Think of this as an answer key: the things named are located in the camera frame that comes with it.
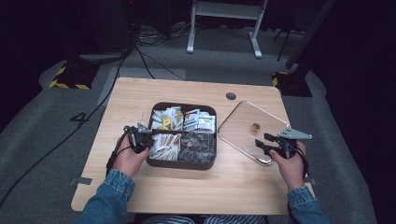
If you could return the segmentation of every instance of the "box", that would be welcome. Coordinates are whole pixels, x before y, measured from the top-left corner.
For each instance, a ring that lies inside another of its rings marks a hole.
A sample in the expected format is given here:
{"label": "box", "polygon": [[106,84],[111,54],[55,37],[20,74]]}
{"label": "box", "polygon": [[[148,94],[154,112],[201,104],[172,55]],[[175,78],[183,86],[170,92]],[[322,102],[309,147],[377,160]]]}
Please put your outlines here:
{"label": "box", "polygon": [[[180,106],[180,111],[185,114],[185,112],[192,111],[194,109],[199,108],[201,111],[208,112],[209,115],[211,116],[216,116],[216,111],[207,105],[186,105],[186,104],[178,104],[178,103],[158,103],[156,104],[152,110],[151,110],[151,115],[150,115],[150,120],[148,122],[148,128],[152,129],[152,123],[153,123],[153,114],[154,110],[166,110],[166,108],[172,107],[172,106]],[[217,121],[215,120],[215,132],[214,133],[207,133],[207,137],[209,139],[213,139],[213,142],[211,143],[212,148],[214,147],[215,155],[214,157],[211,157],[211,160],[209,162],[196,162],[196,161],[181,161],[179,159],[179,156],[181,153],[183,153],[183,148],[180,149],[179,154],[177,155],[177,161],[163,161],[163,160],[154,160],[148,157],[146,159],[146,162],[155,167],[164,167],[164,168],[176,168],[176,169],[188,169],[188,170],[208,170],[210,169],[214,162],[215,158],[217,156]],[[152,135],[158,134],[158,133],[171,133],[171,134],[177,134],[181,133],[182,134],[182,142],[184,140],[187,140],[188,136],[195,136],[196,132],[185,132],[183,130],[181,131],[172,131],[172,130],[160,130],[160,129],[152,129]]]}

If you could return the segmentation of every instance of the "blue denim jacket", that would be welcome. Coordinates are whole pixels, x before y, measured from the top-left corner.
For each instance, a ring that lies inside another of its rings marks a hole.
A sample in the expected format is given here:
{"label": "blue denim jacket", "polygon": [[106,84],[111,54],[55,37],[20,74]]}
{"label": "blue denim jacket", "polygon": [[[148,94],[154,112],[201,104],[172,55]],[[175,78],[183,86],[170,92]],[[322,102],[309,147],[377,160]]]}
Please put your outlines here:
{"label": "blue denim jacket", "polygon": [[[77,223],[123,223],[133,192],[134,181],[112,169],[96,194],[88,200]],[[289,192],[288,201],[290,212],[298,223],[331,223],[307,187]]]}

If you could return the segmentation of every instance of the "transparent lid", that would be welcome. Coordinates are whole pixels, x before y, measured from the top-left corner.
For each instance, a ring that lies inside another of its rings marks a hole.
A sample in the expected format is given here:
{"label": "transparent lid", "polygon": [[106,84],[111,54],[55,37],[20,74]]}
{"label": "transparent lid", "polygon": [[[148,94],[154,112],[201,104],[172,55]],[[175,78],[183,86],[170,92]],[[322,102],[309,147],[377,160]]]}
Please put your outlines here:
{"label": "transparent lid", "polygon": [[244,155],[263,165],[273,163],[256,147],[256,139],[265,145],[278,147],[277,143],[264,139],[264,134],[277,135],[289,124],[248,101],[239,103],[233,112],[219,126],[219,138]]}

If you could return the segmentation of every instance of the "person's left hand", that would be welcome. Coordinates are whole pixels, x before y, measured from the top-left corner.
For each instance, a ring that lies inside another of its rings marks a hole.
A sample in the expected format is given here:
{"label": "person's left hand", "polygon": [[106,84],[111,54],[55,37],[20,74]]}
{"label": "person's left hand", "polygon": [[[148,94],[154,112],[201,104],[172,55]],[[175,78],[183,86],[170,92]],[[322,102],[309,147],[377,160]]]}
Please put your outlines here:
{"label": "person's left hand", "polygon": [[113,168],[133,178],[134,175],[139,171],[143,161],[149,156],[149,148],[146,148],[141,153],[136,154],[131,149],[131,144],[129,143],[129,134],[125,135],[121,141],[122,142],[120,147],[117,149],[117,152],[124,148],[126,149],[117,156],[116,160],[114,161]]}

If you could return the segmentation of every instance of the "wooden table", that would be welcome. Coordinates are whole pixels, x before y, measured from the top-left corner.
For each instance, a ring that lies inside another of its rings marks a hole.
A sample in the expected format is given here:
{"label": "wooden table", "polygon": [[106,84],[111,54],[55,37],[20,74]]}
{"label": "wooden table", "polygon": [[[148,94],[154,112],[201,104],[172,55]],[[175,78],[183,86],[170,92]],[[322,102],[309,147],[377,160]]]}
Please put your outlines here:
{"label": "wooden table", "polygon": [[[227,92],[236,94],[228,100]],[[264,108],[289,122],[274,87],[170,81],[121,77],[109,99],[92,145],[72,207],[81,211],[105,179],[106,163],[125,125],[149,126],[152,107],[159,102],[209,105],[218,127],[241,101]],[[264,167],[218,138],[218,156],[207,171],[151,167],[143,163],[134,177],[128,212],[177,214],[286,215],[287,188],[277,165]]]}

